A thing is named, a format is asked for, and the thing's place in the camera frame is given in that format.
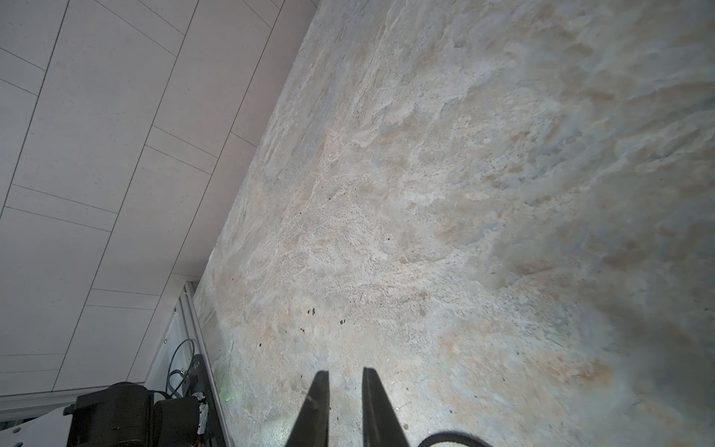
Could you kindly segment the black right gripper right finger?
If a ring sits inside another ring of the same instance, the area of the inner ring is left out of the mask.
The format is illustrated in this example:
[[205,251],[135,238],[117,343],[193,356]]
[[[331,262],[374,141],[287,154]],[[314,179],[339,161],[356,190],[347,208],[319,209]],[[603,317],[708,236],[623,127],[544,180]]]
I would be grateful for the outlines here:
[[362,437],[365,447],[409,447],[378,372],[362,374]]

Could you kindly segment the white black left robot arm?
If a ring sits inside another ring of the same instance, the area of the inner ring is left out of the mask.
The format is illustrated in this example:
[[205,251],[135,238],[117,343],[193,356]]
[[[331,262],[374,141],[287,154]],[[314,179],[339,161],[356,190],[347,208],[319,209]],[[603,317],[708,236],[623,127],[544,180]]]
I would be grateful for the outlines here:
[[199,446],[209,406],[203,393],[175,398],[129,382],[1,430],[3,446]]

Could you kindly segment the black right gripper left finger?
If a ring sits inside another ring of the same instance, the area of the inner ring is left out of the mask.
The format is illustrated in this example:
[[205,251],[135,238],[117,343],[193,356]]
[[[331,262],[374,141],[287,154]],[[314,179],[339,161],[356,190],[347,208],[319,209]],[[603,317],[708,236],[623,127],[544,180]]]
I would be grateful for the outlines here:
[[329,442],[329,414],[329,372],[318,371],[285,446],[326,447]]

